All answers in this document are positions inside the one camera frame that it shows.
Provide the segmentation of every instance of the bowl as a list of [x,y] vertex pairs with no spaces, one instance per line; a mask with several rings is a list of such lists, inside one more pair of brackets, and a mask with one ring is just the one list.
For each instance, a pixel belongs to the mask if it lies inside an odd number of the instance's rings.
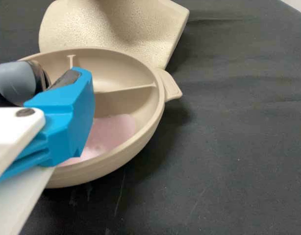
[[47,188],[86,183],[126,164],[154,134],[165,102],[182,96],[169,73],[113,49],[73,48],[38,53],[21,60],[38,61],[52,83],[72,66],[89,70],[93,76],[95,118],[128,114],[135,121],[136,131],[130,139],[97,157],[58,166]]

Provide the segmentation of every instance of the pink sponge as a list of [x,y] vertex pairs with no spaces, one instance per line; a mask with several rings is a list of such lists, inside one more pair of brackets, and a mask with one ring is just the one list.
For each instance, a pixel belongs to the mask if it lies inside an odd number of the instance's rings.
[[59,166],[73,165],[95,158],[124,143],[135,132],[135,120],[129,114],[95,118],[81,157],[70,158]]

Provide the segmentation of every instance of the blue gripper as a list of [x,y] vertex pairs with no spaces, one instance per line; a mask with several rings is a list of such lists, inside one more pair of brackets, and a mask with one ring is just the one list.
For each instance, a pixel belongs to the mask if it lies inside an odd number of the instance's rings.
[[78,72],[72,84],[39,93],[24,104],[27,108],[41,109],[46,124],[1,175],[0,181],[33,166],[56,166],[81,155],[93,123],[95,99],[91,73],[78,67],[71,70]]

